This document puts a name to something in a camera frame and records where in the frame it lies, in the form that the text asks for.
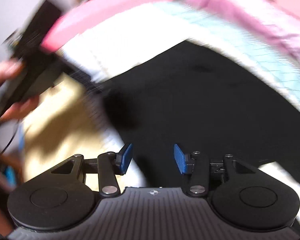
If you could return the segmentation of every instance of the metal screw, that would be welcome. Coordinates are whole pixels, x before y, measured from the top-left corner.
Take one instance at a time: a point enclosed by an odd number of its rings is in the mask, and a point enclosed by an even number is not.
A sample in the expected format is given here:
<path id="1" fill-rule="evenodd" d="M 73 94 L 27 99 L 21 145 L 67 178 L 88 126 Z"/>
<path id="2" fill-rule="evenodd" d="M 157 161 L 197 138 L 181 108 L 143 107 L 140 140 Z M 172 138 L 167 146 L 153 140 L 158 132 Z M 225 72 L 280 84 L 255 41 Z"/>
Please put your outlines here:
<path id="1" fill-rule="evenodd" d="M 113 194 L 118 191 L 118 188 L 115 186 L 105 186 L 102 188 L 102 192 L 105 194 Z"/>
<path id="2" fill-rule="evenodd" d="M 205 187 L 203 187 L 201 185 L 196 185 L 196 186 L 190 187 L 190 191 L 195 194 L 200 194 L 200 193 L 205 192 L 206 189 L 205 189 Z"/>

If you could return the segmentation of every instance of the pink blanket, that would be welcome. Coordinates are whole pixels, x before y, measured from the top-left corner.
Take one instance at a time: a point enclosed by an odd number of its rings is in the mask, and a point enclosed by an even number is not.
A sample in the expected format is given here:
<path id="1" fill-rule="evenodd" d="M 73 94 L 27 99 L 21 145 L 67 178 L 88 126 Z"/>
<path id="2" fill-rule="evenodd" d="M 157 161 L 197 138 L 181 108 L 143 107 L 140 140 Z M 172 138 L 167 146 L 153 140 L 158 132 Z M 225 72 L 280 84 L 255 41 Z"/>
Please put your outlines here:
<path id="1" fill-rule="evenodd" d="M 50 51 L 56 51 L 77 34 L 83 33 L 117 13 L 144 3 L 159 1 L 171 0 L 90 0 L 58 19 L 43 40 L 42 46 Z"/>
<path id="2" fill-rule="evenodd" d="M 266 0 L 187 0 L 236 22 L 300 62 L 300 21 Z"/>

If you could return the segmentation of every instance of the finger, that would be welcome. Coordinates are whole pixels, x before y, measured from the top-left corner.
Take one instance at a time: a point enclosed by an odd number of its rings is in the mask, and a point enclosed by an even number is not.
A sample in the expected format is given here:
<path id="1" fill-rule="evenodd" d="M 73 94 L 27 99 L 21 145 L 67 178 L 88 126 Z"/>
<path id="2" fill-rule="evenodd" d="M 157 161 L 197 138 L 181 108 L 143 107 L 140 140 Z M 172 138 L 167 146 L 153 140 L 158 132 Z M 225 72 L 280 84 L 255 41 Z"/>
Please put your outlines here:
<path id="1" fill-rule="evenodd" d="M 20 61 L 11 59 L 0 63 L 0 85 L 7 79 L 12 79 L 20 74 L 23 65 Z"/>
<path id="2" fill-rule="evenodd" d="M 39 104 L 39 96 L 29 98 L 25 103 L 14 103 L 0 118 L 1 122 L 23 119 Z"/>

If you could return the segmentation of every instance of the black fabric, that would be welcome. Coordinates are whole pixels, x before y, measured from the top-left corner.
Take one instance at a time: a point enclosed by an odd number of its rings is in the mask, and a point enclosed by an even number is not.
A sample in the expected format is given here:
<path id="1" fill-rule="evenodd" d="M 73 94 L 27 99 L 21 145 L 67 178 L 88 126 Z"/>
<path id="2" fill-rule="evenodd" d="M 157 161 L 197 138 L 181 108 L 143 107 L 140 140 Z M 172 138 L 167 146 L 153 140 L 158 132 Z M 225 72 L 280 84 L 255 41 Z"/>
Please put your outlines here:
<path id="1" fill-rule="evenodd" d="M 107 113 L 151 186 L 181 185 L 174 143 L 257 167 L 275 160 L 300 182 L 300 112 L 220 54 L 184 41 L 108 82 Z"/>

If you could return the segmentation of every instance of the brown surface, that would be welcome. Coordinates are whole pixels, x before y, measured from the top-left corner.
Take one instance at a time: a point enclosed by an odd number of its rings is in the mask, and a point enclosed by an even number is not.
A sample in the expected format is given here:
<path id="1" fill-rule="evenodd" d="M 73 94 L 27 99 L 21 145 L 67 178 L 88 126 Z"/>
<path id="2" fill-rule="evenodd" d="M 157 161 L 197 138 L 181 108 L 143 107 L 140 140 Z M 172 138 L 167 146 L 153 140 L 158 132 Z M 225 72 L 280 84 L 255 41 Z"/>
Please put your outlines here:
<path id="1" fill-rule="evenodd" d="M 74 154 L 93 159 L 107 151 L 83 98 L 83 87 L 64 75 L 60 84 L 41 95 L 41 104 L 24 119 L 25 181 Z M 124 176 L 117 180 L 123 190 Z M 86 185 L 98 190 L 98 175 L 87 174 Z"/>

